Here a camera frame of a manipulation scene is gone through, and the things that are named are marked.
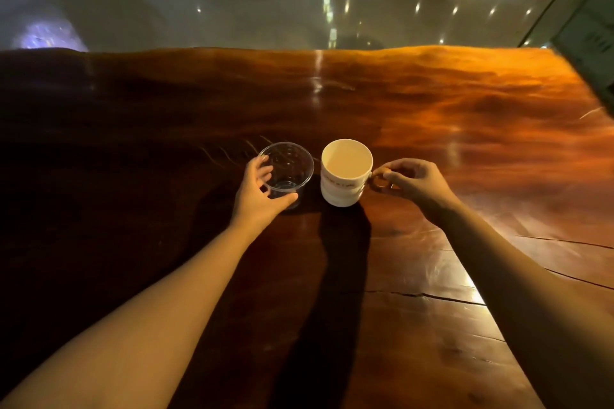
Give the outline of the person's left hand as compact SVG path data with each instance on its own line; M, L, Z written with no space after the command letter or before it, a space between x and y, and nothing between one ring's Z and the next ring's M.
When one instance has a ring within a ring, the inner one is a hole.
M280 213L269 209L270 191L265 183L272 177L272 166L265 165L267 156L257 156L245 167L241 184L235 196L231 227L255 239Z

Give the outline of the person's right hand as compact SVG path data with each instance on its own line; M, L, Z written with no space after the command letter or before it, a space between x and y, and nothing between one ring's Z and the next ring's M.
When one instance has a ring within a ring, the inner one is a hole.
M386 183L382 179L384 172L403 174L404 192L382 192ZM387 162L373 170L370 184L381 194L410 200L436 226L441 225L441 219L449 210L460 205L438 167L426 160L405 157Z

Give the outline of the clear plastic cup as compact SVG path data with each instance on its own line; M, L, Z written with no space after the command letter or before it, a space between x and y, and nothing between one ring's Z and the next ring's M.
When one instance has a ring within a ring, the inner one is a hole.
M265 183L271 198L296 193L296 201L287 210L296 208L314 174L315 162L309 151L296 143L279 142L265 147L259 156L267 156L265 165L272 166L272 177Z

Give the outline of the white ceramic mug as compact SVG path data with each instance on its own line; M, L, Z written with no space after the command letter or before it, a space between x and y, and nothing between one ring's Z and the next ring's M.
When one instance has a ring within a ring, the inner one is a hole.
M374 159L371 150L352 139L328 143L320 157L320 191L324 200L335 207L356 204L372 177Z

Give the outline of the person's left forearm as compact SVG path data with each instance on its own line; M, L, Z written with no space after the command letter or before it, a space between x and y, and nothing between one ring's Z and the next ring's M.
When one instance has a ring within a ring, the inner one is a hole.
M0 409L167 409L258 234L231 224L184 265L62 346Z

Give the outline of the person's right forearm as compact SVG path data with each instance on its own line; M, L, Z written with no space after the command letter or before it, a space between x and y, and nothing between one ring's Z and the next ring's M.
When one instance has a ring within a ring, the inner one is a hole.
M547 409L614 409L614 317L463 204L419 204L445 233Z

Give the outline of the grey pillar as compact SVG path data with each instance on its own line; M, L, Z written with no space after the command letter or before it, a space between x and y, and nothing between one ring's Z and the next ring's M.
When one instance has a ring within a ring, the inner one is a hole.
M564 57L614 119L614 0L552 0L520 47Z

